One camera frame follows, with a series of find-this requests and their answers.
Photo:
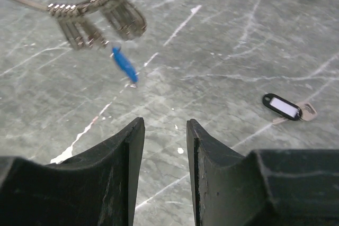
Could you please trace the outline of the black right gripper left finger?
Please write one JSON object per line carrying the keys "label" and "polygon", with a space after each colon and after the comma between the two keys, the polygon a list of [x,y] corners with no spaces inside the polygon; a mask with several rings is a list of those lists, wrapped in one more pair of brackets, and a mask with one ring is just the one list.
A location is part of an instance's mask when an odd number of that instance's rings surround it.
{"label": "black right gripper left finger", "polygon": [[1,225],[133,225],[145,125],[60,164],[1,157]]}

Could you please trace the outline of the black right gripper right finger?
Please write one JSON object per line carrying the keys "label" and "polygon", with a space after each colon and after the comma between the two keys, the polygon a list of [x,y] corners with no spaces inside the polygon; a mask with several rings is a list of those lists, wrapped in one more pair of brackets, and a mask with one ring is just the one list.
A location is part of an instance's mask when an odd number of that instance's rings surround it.
{"label": "black right gripper right finger", "polygon": [[260,149],[243,156],[186,124],[196,225],[338,225],[338,151]]}

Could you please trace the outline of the black key fob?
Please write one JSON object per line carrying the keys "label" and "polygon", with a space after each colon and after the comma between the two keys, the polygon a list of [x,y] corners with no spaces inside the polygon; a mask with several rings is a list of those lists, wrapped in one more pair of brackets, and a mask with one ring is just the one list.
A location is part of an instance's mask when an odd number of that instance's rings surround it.
{"label": "black key fob", "polygon": [[290,121],[311,121],[318,115],[315,108],[307,101],[292,103],[276,94],[268,93],[262,97],[262,103],[280,117],[273,120],[273,125]]}

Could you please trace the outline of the blue key tag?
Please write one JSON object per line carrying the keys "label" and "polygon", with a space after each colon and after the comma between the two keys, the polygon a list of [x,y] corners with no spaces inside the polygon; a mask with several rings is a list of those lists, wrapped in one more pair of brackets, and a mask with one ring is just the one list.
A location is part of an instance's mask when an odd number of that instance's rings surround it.
{"label": "blue key tag", "polygon": [[125,73],[125,75],[130,79],[131,86],[137,87],[137,82],[139,81],[136,69],[129,61],[129,59],[122,53],[120,47],[113,47],[111,58],[116,63],[116,65]]}

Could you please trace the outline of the bunch of silver keys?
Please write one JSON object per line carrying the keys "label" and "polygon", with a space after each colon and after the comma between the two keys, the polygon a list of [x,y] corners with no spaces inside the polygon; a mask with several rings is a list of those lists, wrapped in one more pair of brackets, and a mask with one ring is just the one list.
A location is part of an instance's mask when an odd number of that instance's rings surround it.
{"label": "bunch of silver keys", "polygon": [[108,0],[93,11],[53,8],[54,17],[70,46],[75,50],[94,45],[105,48],[105,32],[111,29],[122,41],[141,37],[147,28],[146,18],[129,0]]}

